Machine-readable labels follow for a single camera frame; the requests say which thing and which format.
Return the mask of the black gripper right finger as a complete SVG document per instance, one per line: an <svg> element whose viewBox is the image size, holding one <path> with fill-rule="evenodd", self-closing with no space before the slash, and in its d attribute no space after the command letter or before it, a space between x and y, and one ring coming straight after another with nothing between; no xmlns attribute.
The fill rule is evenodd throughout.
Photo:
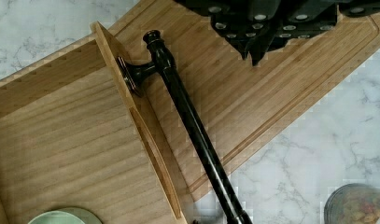
<svg viewBox="0 0 380 224"><path fill-rule="evenodd" d="M248 18L257 30L248 53L256 65L291 38L312 38L335 27L338 13L360 18L380 12L380 0L249 0Z"/></svg>

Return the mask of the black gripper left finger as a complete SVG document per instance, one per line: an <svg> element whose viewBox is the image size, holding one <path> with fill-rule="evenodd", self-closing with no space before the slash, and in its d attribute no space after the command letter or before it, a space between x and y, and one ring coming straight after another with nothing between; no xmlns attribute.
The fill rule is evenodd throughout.
<svg viewBox="0 0 380 224"><path fill-rule="evenodd" d="M276 35L280 27L277 17L266 14L255 20L250 8L261 0L175 0L196 14L209 17L215 32L235 48L242 59L248 55L261 60L266 52L281 48L281 38Z"/></svg>

